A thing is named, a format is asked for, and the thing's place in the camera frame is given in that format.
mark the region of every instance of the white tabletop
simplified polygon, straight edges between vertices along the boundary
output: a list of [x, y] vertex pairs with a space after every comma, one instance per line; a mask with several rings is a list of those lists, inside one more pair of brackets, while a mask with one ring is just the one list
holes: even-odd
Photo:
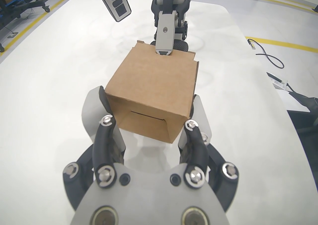
[[[116, 23], [101, 0], [70, 0], [0, 64], [0, 224], [70, 224], [62, 171], [91, 145], [83, 102], [138, 39], [152, 41], [151, 1], [129, 0], [132, 14]], [[200, 2], [191, 2], [187, 21], [211, 143], [240, 171], [230, 224], [316, 224], [318, 193], [302, 145], [240, 29], [225, 8]], [[123, 135], [128, 167], [178, 164], [178, 140]]]

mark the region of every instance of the metal bolt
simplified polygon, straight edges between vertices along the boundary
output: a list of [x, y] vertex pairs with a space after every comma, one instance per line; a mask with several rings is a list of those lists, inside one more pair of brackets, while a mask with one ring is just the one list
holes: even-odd
[[113, 115], [106, 115], [101, 119], [100, 124], [105, 127], [112, 125], [112, 117]]
[[198, 183], [202, 179], [202, 175], [200, 172], [198, 172], [196, 169], [192, 170], [190, 172], [190, 179], [194, 183]]
[[185, 122], [185, 127], [189, 131], [193, 131], [194, 127], [198, 127], [198, 126], [199, 126], [198, 123], [194, 120], [187, 120]]
[[75, 168], [72, 165], [70, 165], [70, 166], [67, 166], [65, 168], [65, 172], [64, 173], [66, 173], [67, 175], [71, 176], [71, 174], [73, 174], [74, 172], [75, 172]]
[[111, 176], [110, 176], [110, 171], [108, 169], [103, 169], [99, 176], [98, 176], [99, 180], [102, 182], [107, 182]]
[[226, 172], [228, 175], [233, 176], [234, 174], [236, 174], [236, 170], [233, 166], [226, 166]]
[[71, 179], [75, 177], [75, 175], [78, 173], [78, 170], [79, 170], [78, 164], [76, 162], [72, 162], [64, 168], [63, 173], [67, 174], [69, 178]]
[[189, 122], [188, 126], [192, 129], [194, 129], [194, 127], [196, 126], [194, 122]]
[[235, 166], [230, 162], [226, 162], [223, 164], [222, 171], [224, 175], [231, 180], [235, 180], [238, 178], [238, 175], [236, 174]]
[[201, 132], [201, 136], [204, 142], [208, 140], [208, 136], [204, 132]]

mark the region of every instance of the black plastic part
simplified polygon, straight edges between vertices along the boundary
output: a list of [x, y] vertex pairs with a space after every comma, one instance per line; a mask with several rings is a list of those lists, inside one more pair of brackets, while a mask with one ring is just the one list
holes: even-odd
[[106, 111], [110, 114], [113, 114], [113, 111], [110, 108], [110, 105], [109, 105], [109, 102], [108, 102], [108, 99], [107, 99], [107, 96], [106, 96], [106, 93], [105, 93], [103, 86], [100, 86], [99, 97], [100, 97], [100, 101], [101, 101], [102, 105], [104, 106], [104, 108], [106, 109]]
[[114, 167], [114, 162], [119, 162], [123, 164], [123, 156], [120, 153], [114, 139], [113, 139], [113, 131], [116, 125], [116, 120], [114, 117], [111, 118], [112, 125], [103, 126], [99, 125], [98, 130], [96, 132], [95, 141], [93, 144], [93, 166], [96, 176], [96, 181], [100, 184], [98, 170], [103, 166], [111, 166], [115, 170], [115, 177], [111, 184], [104, 187], [111, 187], [117, 178], [116, 169]]
[[190, 157], [186, 157], [188, 165], [198, 166], [204, 173], [206, 173], [209, 164], [209, 154], [206, 145], [203, 142], [199, 127], [194, 127], [189, 131], [184, 126], [184, 131], [187, 135], [186, 147]]
[[230, 207], [236, 193], [239, 182], [239, 171], [235, 167], [237, 179], [231, 180], [222, 172], [222, 166], [226, 161], [221, 154], [211, 145], [207, 146], [209, 153], [209, 185], [217, 196], [224, 211]]
[[122, 4], [122, 0], [115, 0], [113, 2], [113, 7], [118, 7], [120, 4]]
[[162, 14], [172, 14], [173, 12], [173, 0], [163, 0]]
[[155, 27], [158, 27], [160, 6], [157, 5], [157, 0], [152, 0], [151, 11], [155, 15]]
[[127, 186], [130, 182], [130, 176], [128, 173], [124, 173], [119, 177], [119, 183], [122, 186]]
[[181, 21], [184, 18], [184, 14], [189, 10], [190, 0], [184, 0], [182, 4], [178, 4], [176, 6], [176, 11], [179, 14], [178, 18], [178, 27], [181, 27]]
[[[156, 41], [152, 41], [150, 43], [150, 45], [156, 45]], [[176, 50], [180, 50], [180, 51], [185, 51], [187, 52], [189, 50], [189, 46], [188, 44], [185, 42], [185, 41], [182, 41], [182, 40], [179, 40], [179, 39], [175, 39], [174, 40], [174, 44], [173, 44], [173, 49], [176, 49]]]
[[170, 182], [173, 186], [177, 187], [181, 184], [181, 177], [178, 174], [172, 174], [170, 176]]
[[77, 160], [79, 171], [75, 177], [70, 179], [67, 174], [63, 174], [65, 192], [74, 210], [77, 209], [85, 193], [93, 183], [92, 149], [93, 145]]
[[184, 126], [184, 131], [187, 135], [187, 143], [180, 155], [180, 163], [187, 163], [184, 172], [184, 182], [193, 189], [185, 178], [186, 173], [190, 174], [196, 166], [199, 167], [203, 173], [206, 173], [209, 164], [209, 154], [207, 147], [203, 142], [199, 127], [194, 127], [192, 131], [189, 131]]

